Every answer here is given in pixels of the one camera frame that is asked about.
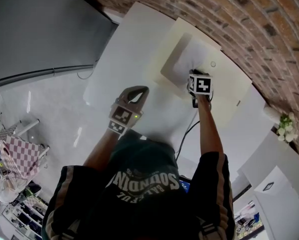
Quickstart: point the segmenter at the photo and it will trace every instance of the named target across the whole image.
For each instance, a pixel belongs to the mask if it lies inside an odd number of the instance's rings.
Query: striped trim
[[[228,167],[228,159],[226,159],[226,166],[223,167],[222,174],[224,180],[227,184],[224,185],[224,201],[223,206],[227,208],[226,211],[226,224],[227,227],[225,228],[226,239],[231,240],[234,238],[234,231],[235,231],[235,221],[234,221],[234,214],[233,214],[233,197],[232,197],[232,188],[230,182],[230,171]]]
[[[65,197],[67,195],[68,192],[68,188],[69,185],[73,179],[73,174],[74,174],[74,166],[67,166],[67,167],[63,167],[62,172],[60,174],[60,179],[59,179],[59,183],[56,187],[55,193],[53,198],[51,199],[51,202],[49,203],[46,215],[48,215],[48,217],[46,218],[46,216],[44,217],[44,221],[43,222],[43,228],[42,228],[42,237],[44,235],[47,235],[47,239],[53,239],[55,236],[57,236],[57,233],[54,232],[53,230],[53,222],[54,222],[54,215],[57,208],[61,207],[64,204],[64,200]]]
[[[225,162],[225,154],[219,153],[218,154],[218,162],[216,166],[216,171],[218,174],[218,183],[217,183],[217,196],[216,196],[216,203],[219,206],[219,228],[218,231],[221,234],[222,239],[226,239],[226,232],[225,230],[228,227],[228,217],[227,209],[223,206],[224,203],[224,177],[223,177],[223,167]]]

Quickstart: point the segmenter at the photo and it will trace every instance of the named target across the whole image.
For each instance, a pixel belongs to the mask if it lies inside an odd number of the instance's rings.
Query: hand
[[[198,103],[209,104],[209,101],[208,101],[208,98],[206,97],[206,95],[195,94],[195,97],[196,97]]]

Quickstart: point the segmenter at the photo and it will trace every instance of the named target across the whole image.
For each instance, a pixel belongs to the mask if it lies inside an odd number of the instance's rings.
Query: pink checkered bag
[[[7,136],[6,141],[0,139],[0,156],[5,167],[27,179],[36,175],[40,169],[38,160],[39,146],[14,136]]]

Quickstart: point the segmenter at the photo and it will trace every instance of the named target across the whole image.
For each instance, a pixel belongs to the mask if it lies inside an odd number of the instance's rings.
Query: brick wall
[[[135,1],[183,18],[217,41],[267,102],[299,130],[299,0],[98,0],[126,13]],[[299,137],[296,140],[299,150]]]

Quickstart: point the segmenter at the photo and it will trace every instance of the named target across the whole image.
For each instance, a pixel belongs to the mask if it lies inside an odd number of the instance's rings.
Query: white flower
[[[280,142],[284,141],[284,140],[285,140],[284,135],[280,135],[280,136],[278,136],[278,140],[279,140]]]
[[[291,142],[292,140],[295,139],[295,135],[296,135],[296,134],[289,132],[288,134],[286,134],[286,136],[285,136],[285,140],[286,140],[287,142]]]
[[[278,129],[278,134],[279,135],[284,135],[284,133],[285,133],[285,129],[284,128],[279,128]]]
[[[286,126],[286,127],[285,127],[285,130],[286,130],[287,132],[291,132],[291,131],[293,131],[293,126],[291,126],[291,125]]]
[[[295,115],[294,115],[293,112],[290,112],[290,113],[288,114],[288,117],[289,117],[289,119],[291,119],[292,121],[295,120]]]

